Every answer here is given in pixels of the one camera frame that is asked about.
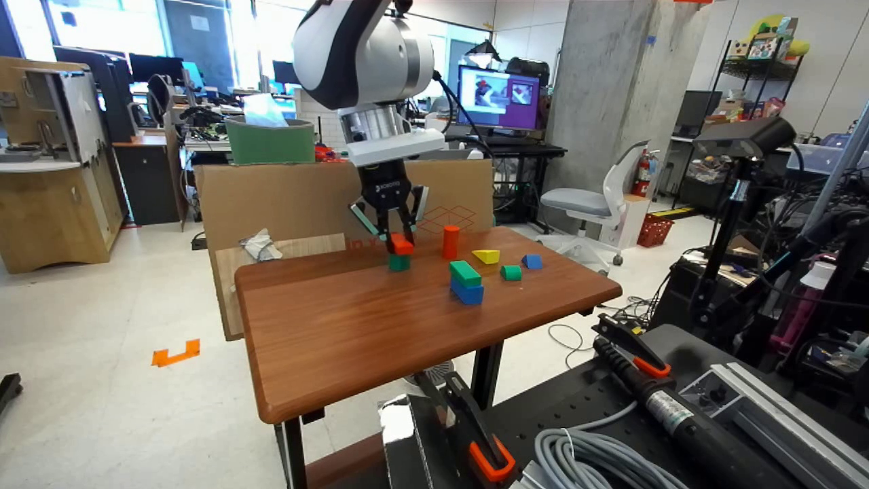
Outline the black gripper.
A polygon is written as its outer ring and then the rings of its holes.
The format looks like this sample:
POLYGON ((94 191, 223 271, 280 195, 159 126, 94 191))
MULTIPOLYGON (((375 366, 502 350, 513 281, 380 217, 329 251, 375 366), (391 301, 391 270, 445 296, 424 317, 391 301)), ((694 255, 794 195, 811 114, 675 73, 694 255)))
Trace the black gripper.
POLYGON ((390 245, 390 210, 403 207, 406 237, 417 239, 417 226, 429 205, 429 188, 414 188, 403 160, 362 167, 358 176, 362 198, 349 207, 358 226, 390 245))

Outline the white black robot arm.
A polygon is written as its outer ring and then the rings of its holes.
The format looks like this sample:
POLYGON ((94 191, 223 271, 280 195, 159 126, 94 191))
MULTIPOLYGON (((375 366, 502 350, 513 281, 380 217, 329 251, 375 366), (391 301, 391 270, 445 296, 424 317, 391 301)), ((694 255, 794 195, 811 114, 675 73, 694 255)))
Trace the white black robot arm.
POLYGON ((414 0, 315 0, 295 36, 297 77, 342 123, 346 158, 358 169, 354 217, 391 255, 411 255, 428 188, 406 160, 445 146, 436 129, 414 129, 400 104, 429 88, 436 50, 406 23, 414 0))

